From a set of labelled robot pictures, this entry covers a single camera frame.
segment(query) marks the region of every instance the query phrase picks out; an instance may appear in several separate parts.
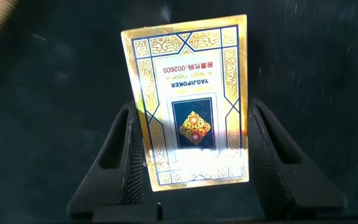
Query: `dark blue card design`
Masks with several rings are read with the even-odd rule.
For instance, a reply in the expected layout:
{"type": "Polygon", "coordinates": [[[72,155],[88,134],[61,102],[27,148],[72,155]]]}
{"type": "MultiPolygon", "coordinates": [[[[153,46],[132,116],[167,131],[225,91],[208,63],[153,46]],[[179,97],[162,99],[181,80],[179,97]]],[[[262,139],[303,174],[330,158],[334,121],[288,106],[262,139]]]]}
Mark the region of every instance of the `dark blue card design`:
{"type": "Polygon", "coordinates": [[[179,149],[215,149],[212,98],[172,102],[179,149]]]}

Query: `black holder arm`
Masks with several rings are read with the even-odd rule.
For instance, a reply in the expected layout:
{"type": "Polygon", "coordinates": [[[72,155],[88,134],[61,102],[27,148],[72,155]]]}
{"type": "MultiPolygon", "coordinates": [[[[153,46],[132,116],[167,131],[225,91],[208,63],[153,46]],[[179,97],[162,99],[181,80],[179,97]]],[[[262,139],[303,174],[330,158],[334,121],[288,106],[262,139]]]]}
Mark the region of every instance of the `black holder arm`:
{"type": "Polygon", "coordinates": [[[93,217],[98,222],[160,220],[159,204],[139,204],[143,157],[139,117],[132,101],[118,112],[100,153],[68,203],[67,212],[73,218],[93,217]]]}
{"type": "Polygon", "coordinates": [[[249,101],[249,153],[267,218],[337,215],[346,201],[260,100],[249,101]]]}

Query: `gold foil card box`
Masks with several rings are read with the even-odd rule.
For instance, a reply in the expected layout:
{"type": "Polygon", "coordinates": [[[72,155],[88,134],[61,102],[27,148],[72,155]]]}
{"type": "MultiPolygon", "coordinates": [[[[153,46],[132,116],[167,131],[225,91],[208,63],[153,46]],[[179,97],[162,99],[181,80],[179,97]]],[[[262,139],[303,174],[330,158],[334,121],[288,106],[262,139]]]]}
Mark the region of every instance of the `gold foil card box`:
{"type": "Polygon", "coordinates": [[[249,180],[246,22],[122,32],[154,191],[249,180]]]}

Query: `gold medallion emblem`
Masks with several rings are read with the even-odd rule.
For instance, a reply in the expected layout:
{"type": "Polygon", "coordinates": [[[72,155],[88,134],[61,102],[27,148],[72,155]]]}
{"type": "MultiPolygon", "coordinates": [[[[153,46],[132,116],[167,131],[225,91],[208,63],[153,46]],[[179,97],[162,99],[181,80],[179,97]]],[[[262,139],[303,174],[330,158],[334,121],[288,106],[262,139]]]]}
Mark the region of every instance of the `gold medallion emblem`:
{"type": "Polygon", "coordinates": [[[180,126],[179,132],[197,146],[210,129],[211,125],[192,111],[180,126]]]}

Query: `dark background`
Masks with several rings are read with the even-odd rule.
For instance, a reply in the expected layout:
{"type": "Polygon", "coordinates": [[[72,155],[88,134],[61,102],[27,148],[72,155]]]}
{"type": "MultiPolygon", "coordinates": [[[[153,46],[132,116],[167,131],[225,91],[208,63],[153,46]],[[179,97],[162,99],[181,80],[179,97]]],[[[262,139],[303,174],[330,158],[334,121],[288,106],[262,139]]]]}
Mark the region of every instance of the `dark background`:
{"type": "MultiPolygon", "coordinates": [[[[249,95],[358,215],[358,0],[23,0],[0,34],[0,223],[69,220],[66,203],[132,99],[122,30],[236,14],[248,20],[249,95]]],[[[242,185],[225,189],[160,194],[165,218],[262,217],[242,185]]]]}

